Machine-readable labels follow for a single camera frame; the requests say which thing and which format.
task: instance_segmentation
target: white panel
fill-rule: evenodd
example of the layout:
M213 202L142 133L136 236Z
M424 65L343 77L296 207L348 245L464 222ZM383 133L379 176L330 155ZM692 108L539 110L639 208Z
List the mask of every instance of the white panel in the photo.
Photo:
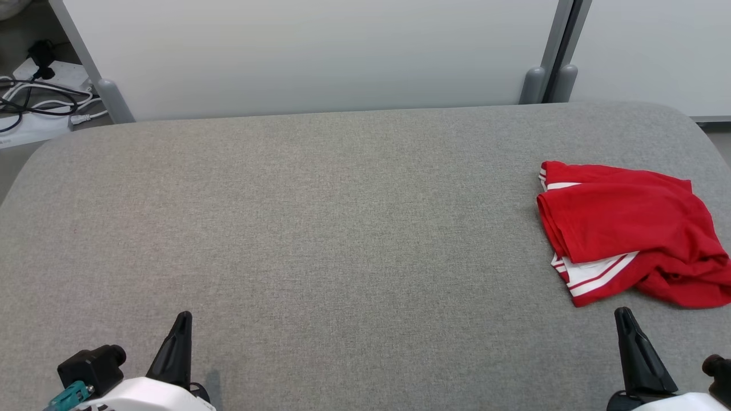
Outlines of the white panel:
M137 120L515 104L558 0L66 0Z
M639 100L731 115L731 1L593 0L571 101Z

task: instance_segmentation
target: gray fabric surface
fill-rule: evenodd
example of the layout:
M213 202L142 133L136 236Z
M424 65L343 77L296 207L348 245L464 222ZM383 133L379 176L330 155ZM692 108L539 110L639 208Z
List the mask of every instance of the gray fabric surface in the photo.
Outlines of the gray fabric surface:
M677 111L532 105L160 121L50 141L0 206L0 401L120 344L146 372L181 310L219 411L603 410L629 306L685 391L731 310L630 291L576 309L540 162L690 178L731 244L731 173Z

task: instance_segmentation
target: teal connector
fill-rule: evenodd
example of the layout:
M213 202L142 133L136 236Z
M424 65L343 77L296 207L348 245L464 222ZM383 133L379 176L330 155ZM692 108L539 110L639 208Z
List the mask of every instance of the teal connector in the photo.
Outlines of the teal connector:
M50 400L44 411L69 411L86 401L94 388L86 387L81 381L74 381L54 399Z

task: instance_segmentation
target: gray metal frame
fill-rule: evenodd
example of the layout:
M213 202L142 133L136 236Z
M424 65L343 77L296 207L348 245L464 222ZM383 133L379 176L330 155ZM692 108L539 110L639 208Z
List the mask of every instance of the gray metal frame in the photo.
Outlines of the gray metal frame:
M102 78L101 73L99 73L99 69L96 68L94 60L91 58L91 54L89 54L89 50L86 48L86 45L81 38L81 34L79 34L73 19L71 19L71 15L64 4L64 0L49 0L49 3L53 8L53 11L56 13L56 17L58 18L59 23L61 23L61 27L64 28L66 35L69 37L71 45L74 46L76 54L79 55L79 60L81 60L81 64L84 66L84 69L86 69L86 73L88 74L92 84L94 84L96 92L99 93L99 97L102 98L102 102L109 112L109 117L111 117L112 121L116 124L134 123L135 118L132 115L132 112L129 111L129 107L127 107L117 85L111 80Z
M548 40L546 41L541 65L540 67L532 67L526 73L526 79L523 82L523 91L520 93L520 102L518 104L536 104L543 100L546 88L548 87L548 78L558 58L561 39L564 38L564 32L566 31L574 2L575 0L558 0L556 14L553 15L553 23L548 32Z
M575 10L569 11L570 16L566 19L568 31L564 31L563 38L559 40L559 43L563 43L563 47L561 45L558 47L558 57L548 76L548 87L543 102L569 101L578 75L578 67L571 64L571 60L590 7L591 0L575 0L573 4Z

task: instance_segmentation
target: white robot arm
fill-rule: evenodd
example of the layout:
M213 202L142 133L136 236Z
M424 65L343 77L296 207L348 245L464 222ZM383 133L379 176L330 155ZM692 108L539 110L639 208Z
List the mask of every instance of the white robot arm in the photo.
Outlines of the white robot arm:
M618 308L614 318L625 389L612 396L607 411L728 411L731 408L731 361L712 355L703 362L703 372L715 379L708 389L710 395L675 395L678 386L640 329L632 310Z
M650 340L626 307L614 312L625 389L607 411L731 410L731 361L708 357L702 370L715 379L707 393L678 390ZM216 411L208 393L190 381L193 316L181 312L144 377L123 380L118 345L77 352L58 366L65 390L44 411Z
M189 312L178 314L144 377L123 380L126 353L118 345L77 352L58 366L66 389L44 411L216 411L190 381L192 322Z

